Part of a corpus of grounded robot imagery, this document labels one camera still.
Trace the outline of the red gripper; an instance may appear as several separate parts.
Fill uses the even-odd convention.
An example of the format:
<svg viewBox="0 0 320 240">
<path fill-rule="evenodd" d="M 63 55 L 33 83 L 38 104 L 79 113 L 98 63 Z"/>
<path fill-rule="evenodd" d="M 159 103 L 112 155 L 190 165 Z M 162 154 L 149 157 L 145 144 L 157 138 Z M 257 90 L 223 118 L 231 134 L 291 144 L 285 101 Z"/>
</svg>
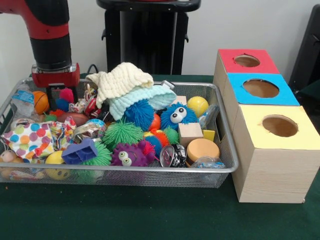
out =
<svg viewBox="0 0 320 240">
<path fill-rule="evenodd" d="M 67 68 L 58 70 L 43 70 L 32 65 L 31 75 L 34 84 L 39 88 L 46 88 L 48 103 L 51 110 L 57 109 L 56 99 L 53 96 L 53 91 L 57 90 L 57 86 L 65 86 L 71 89 L 72 103 L 78 102 L 77 86 L 80 82 L 80 67 L 78 63 L 72 63 Z"/>
</svg>

